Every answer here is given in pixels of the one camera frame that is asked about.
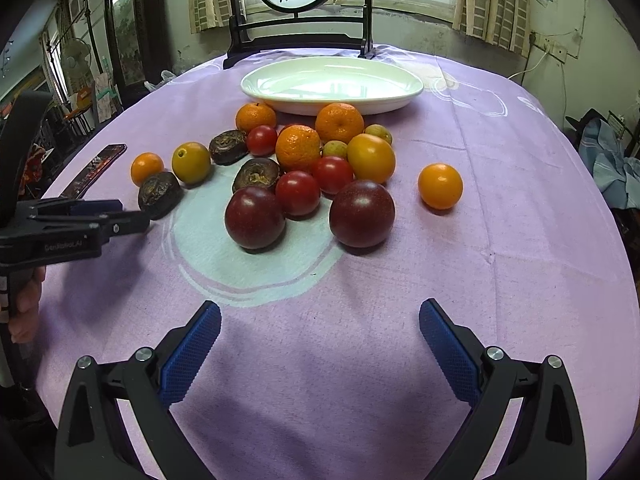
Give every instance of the metal screw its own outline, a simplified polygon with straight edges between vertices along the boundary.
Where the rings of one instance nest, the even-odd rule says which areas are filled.
[[[91,357],[89,357],[88,355],[82,356],[78,359],[78,368],[84,370],[85,368],[88,368],[91,363]]]
[[[142,347],[136,352],[136,360],[137,361],[148,361],[151,356],[154,354],[154,351],[148,347]]]
[[[486,349],[486,354],[489,356],[489,359],[493,359],[494,361],[499,361],[504,357],[504,352],[497,346],[489,346],[489,348]]]
[[[549,363],[549,366],[552,368],[559,368],[562,366],[562,359],[557,355],[550,355],[546,362]]]

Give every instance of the tomato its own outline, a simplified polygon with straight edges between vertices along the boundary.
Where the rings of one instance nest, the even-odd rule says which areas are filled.
[[[246,146],[253,156],[269,156],[276,150],[278,133],[270,126],[256,126],[246,136]]]
[[[359,180],[384,184],[396,170],[396,154],[386,140],[359,134],[347,146],[347,160]]]
[[[284,225],[276,197],[261,187],[238,189],[226,206],[226,231],[245,249],[261,249],[273,244],[284,231]]]
[[[171,158],[171,169],[178,180],[185,184],[199,184],[211,171],[209,150],[199,142],[185,142],[175,149]]]
[[[320,187],[308,173],[289,171],[276,184],[276,199],[286,214],[308,215],[320,203]]]
[[[430,164],[420,172],[418,191],[434,209],[451,209],[462,196],[462,177],[449,164]]]
[[[389,192],[370,180],[356,180],[334,197],[329,228],[349,247],[365,248],[386,239],[396,218]]]
[[[335,195],[353,182],[351,165],[339,156],[324,156],[318,160],[314,165],[313,174],[320,189],[329,195]]]

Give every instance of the blue cloth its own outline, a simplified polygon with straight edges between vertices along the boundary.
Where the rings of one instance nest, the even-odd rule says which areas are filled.
[[[610,208],[640,208],[640,160],[624,156],[611,126],[601,119],[587,124],[578,153]]]

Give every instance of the blue gripper pad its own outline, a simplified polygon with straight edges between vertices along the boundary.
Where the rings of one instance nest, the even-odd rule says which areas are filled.
[[[457,338],[455,325],[440,315],[436,305],[435,300],[427,300],[420,307],[420,332],[456,398],[473,408],[481,395],[478,367]]]
[[[213,302],[204,310],[160,370],[158,396],[165,408],[184,399],[220,334],[222,316]]]

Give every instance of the orange tomato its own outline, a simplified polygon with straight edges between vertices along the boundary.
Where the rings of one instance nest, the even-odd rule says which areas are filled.
[[[148,177],[162,170],[164,170],[164,162],[159,155],[150,152],[141,153],[131,165],[131,179],[136,186],[140,187]]]
[[[418,190],[434,209],[451,209],[462,196],[462,177],[449,164],[430,164],[420,172]]]
[[[396,154],[386,140],[359,134],[347,146],[347,160],[359,180],[386,182],[396,170]]]
[[[320,137],[309,126],[284,128],[276,142],[276,159],[284,171],[306,171],[320,158]]]

